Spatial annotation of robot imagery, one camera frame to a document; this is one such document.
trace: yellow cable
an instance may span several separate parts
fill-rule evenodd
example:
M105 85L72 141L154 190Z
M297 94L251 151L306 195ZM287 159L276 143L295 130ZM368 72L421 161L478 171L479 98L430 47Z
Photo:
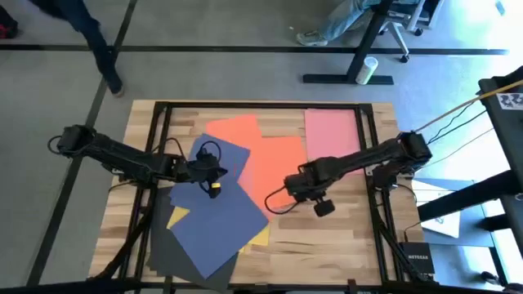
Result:
M462 104L460 104L460 105L454 107L453 109L447 111L446 113L440 115L439 117L432 119L430 122L427 122L427 123L424 124L422 127L420 127L419 129L417 129L416 132L420 132L422 129L424 129L424 128L430 126L430 125L432 125L433 123L439 121L440 119L446 117L447 115L453 113L454 111L456 111L456 110L462 108L462 107L465 106L465 105L469 105L469 104L474 103L474 102L476 102L476 101L478 101L478 100L481 100L481 99L484 99L484 98L488 98L488 97L490 97L490 96L492 96L492 95L495 95L495 94L501 93L501 92L503 92L503 91L506 91L506 90L512 89L512 88L517 87L517 86L520 86L520 85L523 85L523 80L520 80L519 82L514 82L514 83L512 83L512 84L510 84L510 85L508 85L508 86L505 86L505 87L500 87L500 88L497 89L497 90L490 91L490 92L485 93L485 94L483 94L483 95L480 95L480 96L478 96L478 97L476 97L476 98L474 98L474 99L470 99L470 100L467 101L467 102L463 102Z

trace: person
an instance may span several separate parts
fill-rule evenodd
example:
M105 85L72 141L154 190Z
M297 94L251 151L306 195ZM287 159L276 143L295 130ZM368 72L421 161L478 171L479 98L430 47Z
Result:
M15 38L19 32L18 22L0 5L0 39Z
M123 96L123 83L116 68L107 43L100 31L100 23L92 18L83 0L30 0L49 16L67 20L73 29L86 39L89 49L95 56L96 66L115 97Z
M296 35L303 46L327 46L330 41L341 36L345 31L373 5L382 0L344 0L330 13L319 29ZM398 4L418 4L419 0L395 0Z

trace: concrete floor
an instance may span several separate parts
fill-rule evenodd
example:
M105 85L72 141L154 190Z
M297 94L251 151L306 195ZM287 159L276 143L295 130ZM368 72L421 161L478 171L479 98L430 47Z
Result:
M128 3L86 0L110 43L116 39ZM296 31L318 25L336 3L139 0L123 45L296 46ZM24 30L19 39L0 41L0 45L85 44L68 24L41 15L27 2L0 0L0 4ZM345 72L351 55L123 52L117 66L127 93L122 99L105 94L95 128L121 140L136 99L248 99L391 102L400 129L408 131L471 99L480 78L507 74L523 64L523 55L506 33L514 15L510 10L500 16L490 0L448 0L437 30L420 38L405 34L412 48L500 48L512 49L511 55L411 56L406 65L397 62L398 56L376 56L377 74L393 74L393 87L300 82L302 74ZM346 33L333 45L356 46L360 35ZM379 37L374 46L397 48L389 34ZM47 140L64 126L85 122L100 80L89 52L0 51L0 164L6 167L0 177L5 187L0 206L0 287L25 283L68 165L66 159L47 151ZM481 110L479 104L472 106L456 123ZM431 137L442 125L423 133ZM435 143L434 158L444 157L490 127L486 116L477 119ZM480 151L485 149L496 157L481 157L480 162ZM503 152L490 134L419 175L481 180L506 168ZM86 277L110 180L98 163L83 161L42 283Z

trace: blue paper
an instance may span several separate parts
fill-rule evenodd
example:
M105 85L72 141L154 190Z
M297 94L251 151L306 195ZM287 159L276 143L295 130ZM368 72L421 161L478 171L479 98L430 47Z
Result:
M220 166L229 171L219 180L220 194L210 199L196 184L176 184L170 194L172 205L190 210L171 231L204 278L225 264L268 223L238 184L249 150L204 134L194 142L190 159L207 140L220 146ZM205 147L217 155L214 145Z
M230 191L230 189L238 183L239 176L244 170L250 151L213 136L203 134L194 141L188 160L195 160L200 146L209 140L215 141L220 146L220 166L228 171L223 177L218 179L218 182L221 184L220 194L215 199L211 199L208 194L201 190L198 184L175 184L170 193L171 205L187 208L190 211L203 209L207 206L221 209L228 205L227 197L230 193L234 193ZM215 156L218 155L217 147L214 144L206 144L205 148Z
M179 220L172 228L200 274L207 278L264 229L268 220L245 191L233 185L227 205L207 207Z

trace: colored paper sheet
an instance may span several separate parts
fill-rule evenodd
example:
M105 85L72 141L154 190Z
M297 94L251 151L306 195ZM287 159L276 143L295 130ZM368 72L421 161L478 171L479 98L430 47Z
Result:
M151 224L151 250L148 266L156 271L158 276L174 275L201 287L225 292L235 269L238 255L232 256L210 277L203 278L176 237L169 229L165 229L173 210L169 205L170 190L170 188L159 189L156 196Z
M253 150L256 176L254 181L254 201L264 213L265 198L284 186L286 176L297 173L297 167L306 162L302 138L297 136L263 138L259 149ZM286 190L279 191L269 198L268 206L275 210L295 203Z
M207 134L201 135L196 139L190 152L189 160L194 160L202 143L213 140L221 148L220 166L228 172L218 181L221 183L221 192L215 198L211 199L198 185L191 183L178 183L171 190L171 204L175 207L187 208L196 212L204 207L212 207L213 210L220 210L229 205L228 195L238 192L235 186L238 183L239 175L242 173L245 163L249 157L249 150L233 145L229 142L219 140ZM216 146L212 144L205 145L208 152L217 154Z
M205 132L210 136L225 140L234 145L251 150L251 156L245 164L239 178L239 184L249 196L253 196L253 178L255 176L253 150L259 146L262 132L257 123L256 115L247 114L235 118L220 119L209 122Z
M181 220L184 216L189 213L189 209L183 207L174 207L172 211L171 219L167 223L167 229L171 229L174 224ZM269 225L265 227L260 233L258 233L254 238L252 238L248 244L260 245L260 246L269 246Z
M226 199L226 205L191 209L187 216L171 228L205 278L218 270L268 224L262 211L237 183L228 186L228 190L222 190L222 194L217 197Z
M360 151L354 110L307 109L305 134L309 160ZM363 174L364 170L352 173Z

